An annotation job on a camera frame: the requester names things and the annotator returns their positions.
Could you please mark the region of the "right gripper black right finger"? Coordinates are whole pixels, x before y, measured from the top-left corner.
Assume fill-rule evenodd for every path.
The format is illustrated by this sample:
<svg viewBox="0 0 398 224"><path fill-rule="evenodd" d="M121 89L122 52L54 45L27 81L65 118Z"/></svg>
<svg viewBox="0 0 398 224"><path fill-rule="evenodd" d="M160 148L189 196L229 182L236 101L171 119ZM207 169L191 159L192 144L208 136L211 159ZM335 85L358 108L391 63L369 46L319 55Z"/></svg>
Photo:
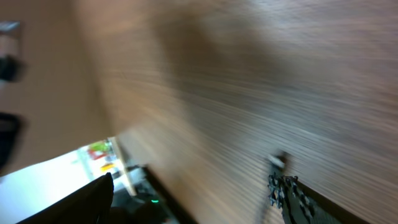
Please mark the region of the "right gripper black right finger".
<svg viewBox="0 0 398 224"><path fill-rule="evenodd" d="M367 221L304 186L297 176L271 174L268 188L270 206L281 210L285 223L367 224Z"/></svg>

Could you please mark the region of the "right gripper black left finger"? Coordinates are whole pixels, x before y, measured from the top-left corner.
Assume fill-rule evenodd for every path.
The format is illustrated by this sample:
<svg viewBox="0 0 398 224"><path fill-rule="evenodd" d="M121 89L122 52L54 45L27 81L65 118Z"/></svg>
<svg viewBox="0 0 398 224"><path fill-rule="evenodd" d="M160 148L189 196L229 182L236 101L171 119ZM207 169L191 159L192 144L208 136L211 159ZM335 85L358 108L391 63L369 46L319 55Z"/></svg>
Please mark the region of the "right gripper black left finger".
<svg viewBox="0 0 398 224"><path fill-rule="evenodd" d="M113 178L107 173L18 224L109 223L113 195Z"/></svg>

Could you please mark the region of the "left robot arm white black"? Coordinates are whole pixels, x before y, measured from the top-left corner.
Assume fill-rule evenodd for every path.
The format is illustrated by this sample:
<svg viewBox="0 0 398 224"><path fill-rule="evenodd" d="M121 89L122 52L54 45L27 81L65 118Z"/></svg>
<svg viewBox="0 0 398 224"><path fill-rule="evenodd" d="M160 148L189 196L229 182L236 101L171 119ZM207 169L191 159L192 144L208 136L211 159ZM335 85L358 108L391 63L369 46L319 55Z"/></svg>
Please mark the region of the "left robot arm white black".
<svg viewBox="0 0 398 224"><path fill-rule="evenodd" d="M13 160L24 130L24 119L6 109L8 103L16 100L11 85L20 81L24 70L21 37L21 21L1 21L1 171Z"/></svg>

